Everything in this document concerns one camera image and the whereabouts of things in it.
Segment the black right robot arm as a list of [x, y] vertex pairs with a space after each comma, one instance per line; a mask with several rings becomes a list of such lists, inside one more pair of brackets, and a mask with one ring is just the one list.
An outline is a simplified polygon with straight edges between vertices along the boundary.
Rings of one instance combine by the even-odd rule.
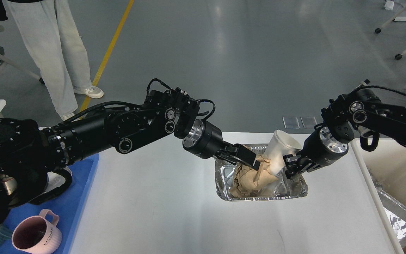
[[333, 164], [349, 149], [354, 131], [360, 134], [364, 151], [374, 151], [381, 134], [406, 147], [406, 107], [382, 103], [365, 80], [348, 94], [329, 100], [321, 109], [322, 123], [305, 140], [295, 155], [284, 155], [288, 179]]

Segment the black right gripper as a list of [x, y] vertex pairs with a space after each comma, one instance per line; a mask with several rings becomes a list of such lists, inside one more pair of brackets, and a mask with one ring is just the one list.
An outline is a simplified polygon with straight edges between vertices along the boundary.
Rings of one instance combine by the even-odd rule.
[[309, 170], [311, 162], [328, 166], [348, 153], [348, 144], [336, 140], [328, 127], [319, 126], [304, 142], [302, 154], [283, 156], [285, 175], [290, 180], [295, 175], [300, 175]]

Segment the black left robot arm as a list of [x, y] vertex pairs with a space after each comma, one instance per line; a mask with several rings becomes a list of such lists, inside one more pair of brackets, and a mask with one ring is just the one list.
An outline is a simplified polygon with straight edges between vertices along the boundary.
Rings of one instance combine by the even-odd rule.
[[42, 130], [32, 119], [0, 118], [0, 225], [11, 209], [38, 196], [50, 199], [62, 193], [46, 192], [49, 172], [59, 173], [112, 147], [128, 154], [170, 134], [199, 158], [215, 157], [259, 169], [253, 151], [224, 141], [221, 130], [207, 121], [213, 111], [199, 111], [200, 103], [211, 100], [193, 99], [156, 78], [152, 82], [166, 90], [151, 90], [148, 84], [141, 105], [100, 103]]

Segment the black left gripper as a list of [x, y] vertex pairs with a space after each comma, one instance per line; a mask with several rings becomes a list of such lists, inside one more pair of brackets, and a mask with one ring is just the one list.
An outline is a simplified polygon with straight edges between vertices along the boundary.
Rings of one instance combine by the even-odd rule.
[[228, 161], [232, 165], [240, 163], [258, 171], [260, 162], [248, 147], [242, 144], [224, 143], [221, 130], [208, 121], [196, 119], [190, 132], [183, 139], [183, 148], [202, 159], [213, 157]]

